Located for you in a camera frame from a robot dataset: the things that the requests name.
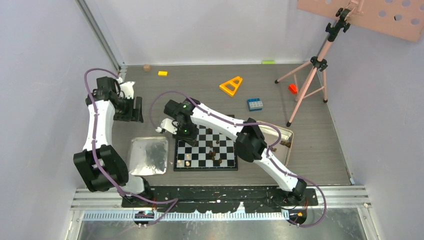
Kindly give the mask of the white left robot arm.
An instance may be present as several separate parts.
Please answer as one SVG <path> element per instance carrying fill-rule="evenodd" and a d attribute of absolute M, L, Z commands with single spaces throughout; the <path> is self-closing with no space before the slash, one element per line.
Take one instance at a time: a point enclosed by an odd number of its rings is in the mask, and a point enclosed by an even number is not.
<path fill-rule="evenodd" d="M 89 111 L 86 142 L 81 152 L 74 154 L 73 163 L 91 192 L 106 192 L 119 186 L 124 195 L 134 193 L 141 207 L 153 202 L 153 193 L 147 190 L 143 177 L 129 173 L 127 164 L 112 145 L 112 128 L 116 121 L 144 121 L 142 98 L 134 96 L 134 82 L 121 78 L 100 77 L 97 87 L 87 95 Z"/>

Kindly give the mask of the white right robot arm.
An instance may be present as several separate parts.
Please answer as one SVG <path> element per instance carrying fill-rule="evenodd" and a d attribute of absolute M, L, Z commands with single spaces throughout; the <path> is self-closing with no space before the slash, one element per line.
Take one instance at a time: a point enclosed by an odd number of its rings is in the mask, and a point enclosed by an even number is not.
<path fill-rule="evenodd" d="M 258 165 L 275 180 L 285 192 L 288 203 L 299 205 L 305 199 L 306 181 L 288 170 L 272 153 L 272 147 L 266 143 L 260 123 L 253 118 L 236 119 L 189 97 L 180 103 L 169 100 L 163 112 L 167 118 L 156 126 L 156 132 L 169 132 L 176 140 L 194 146 L 199 135 L 199 126 L 217 131 L 233 141 L 239 158 Z"/>

